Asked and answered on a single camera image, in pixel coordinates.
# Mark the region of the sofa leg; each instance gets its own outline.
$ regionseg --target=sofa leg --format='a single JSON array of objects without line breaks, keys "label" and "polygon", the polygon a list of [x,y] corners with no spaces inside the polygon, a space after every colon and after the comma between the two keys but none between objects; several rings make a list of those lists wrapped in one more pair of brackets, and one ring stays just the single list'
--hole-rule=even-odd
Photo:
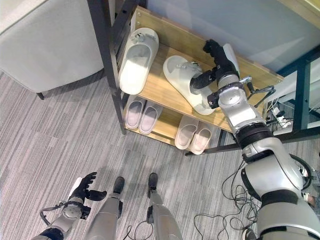
[{"label": "sofa leg", "polygon": [[37,92],[36,94],[38,95],[38,97],[39,97],[41,100],[45,99],[45,97],[44,97],[44,95],[42,94],[42,92]]}]

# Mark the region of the slide sandal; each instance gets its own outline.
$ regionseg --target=slide sandal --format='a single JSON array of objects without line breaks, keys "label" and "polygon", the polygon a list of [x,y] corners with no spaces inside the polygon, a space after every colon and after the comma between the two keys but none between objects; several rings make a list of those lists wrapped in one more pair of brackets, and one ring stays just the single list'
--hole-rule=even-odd
[{"label": "slide sandal", "polygon": [[138,96],[130,96],[130,98],[128,100],[130,104],[128,105],[125,115],[125,125],[128,129],[136,129],[139,126],[147,100]]},{"label": "slide sandal", "polygon": [[119,72],[119,85],[123,92],[137,95],[144,89],[158,49],[159,38],[154,30],[142,27],[131,34]]},{"label": "slide sandal", "polygon": [[[214,112],[214,109],[209,107],[207,95],[193,94],[190,91],[191,79],[202,74],[202,70],[196,62],[188,62],[182,56],[170,56],[163,64],[163,72],[169,83],[182,94],[197,113],[209,115]],[[200,92],[206,88],[209,89],[206,86],[200,89]]]},{"label": "slide sandal", "polygon": [[197,131],[199,120],[183,115],[178,131],[174,138],[174,145],[181,150],[187,149]]},{"label": "slide sandal", "polygon": [[199,122],[198,128],[190,144],[190,151],[196,155],[202,154],[212,136],[211,128],[204,122]]},{"label": "slide sandal", "polygon": [[159,116],[161,115],[162,110],[162,106],[151,101],[147,101],[139,124],[139,132],[145,135],[151,133]]}]

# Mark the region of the gray carpet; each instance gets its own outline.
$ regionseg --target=gray carpet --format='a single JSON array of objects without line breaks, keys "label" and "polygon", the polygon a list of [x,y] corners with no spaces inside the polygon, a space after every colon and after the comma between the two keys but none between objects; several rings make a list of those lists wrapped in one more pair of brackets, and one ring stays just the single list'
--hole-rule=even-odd
[{"label": "gray carpet", "polygon": [[[200,239],[193,224],[195,214],[237,211],[222,196],[221,184],[240,164],[240,151],[185,157],[175,147],[148,137],[132,132],[122,135],[104,78],[77,81],[44,96],[42,101],[0,74],[1,239],[31,239],[40,233],[45,224],[39,210],[65,200],[75,179],[92,171],[98,172],[92,189],[110,191],[117,176],[126,180],[118,240],[129,225],[134,229],[146,219],[151,172],[159,175],[158,191],[184,239]],[[319,139],[285,147],[320,169]],[[84,239],[102,202],[87,204],[92,207],[88,220],[79,221],[68,239]],[[49,220],[57,214],[49,213]],[[222,227],[218,218],[199,218],[197,224],[204,239],[217,239]],[[227,228],[229,239],[241,239],[240,231]],[[143,239],[149,230],[143,225],[137,238]],[[220,239],[227,239],[225,232]]]}]

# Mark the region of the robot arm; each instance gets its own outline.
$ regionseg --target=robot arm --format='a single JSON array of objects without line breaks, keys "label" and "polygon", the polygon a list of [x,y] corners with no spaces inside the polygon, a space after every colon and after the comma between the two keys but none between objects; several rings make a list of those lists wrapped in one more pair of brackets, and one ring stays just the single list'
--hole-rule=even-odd
[{"label": "robot arm", "polygon": [[319,219],[302,198],[302,176],[281,141],[248,103],[231,46],[208,40],[203,50],[214,58],[216,67],[192,79],[190,87],[217,81],[219,90],[207,100],[211,108],[222,109],[248,163],[241,178],[249,193],[262,202],[257,217],[259,239],[320,239]]},{"label": "robot arm", "polygon": [[91,208],[84,205],[85,199],[101,201],[107,195],[106,191],[88,190],[89,185],[96,178],[96,174],[96,172],[92,172],[82,178],[78,186],[70,193],[68,201],[60,204],[63,206],[60,216],[53,223],[45,220],[48,224],[47,228],[32,240],[63,240],[79,219],[87,219]]}]

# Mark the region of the electrical outlet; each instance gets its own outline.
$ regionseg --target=electrical outlet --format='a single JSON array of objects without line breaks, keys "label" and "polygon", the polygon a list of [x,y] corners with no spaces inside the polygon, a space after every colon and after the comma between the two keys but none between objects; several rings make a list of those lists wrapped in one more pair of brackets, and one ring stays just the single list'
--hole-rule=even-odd
[{"label": "electrical outlet", "polygon": [[277,117],[277,114],[280,113],[279,108],[275,107],[271,110],[273,116],[278,120],[280,126],[282,128],[287,128],[291,125],[291,122],[289,122],[284,116]]}]

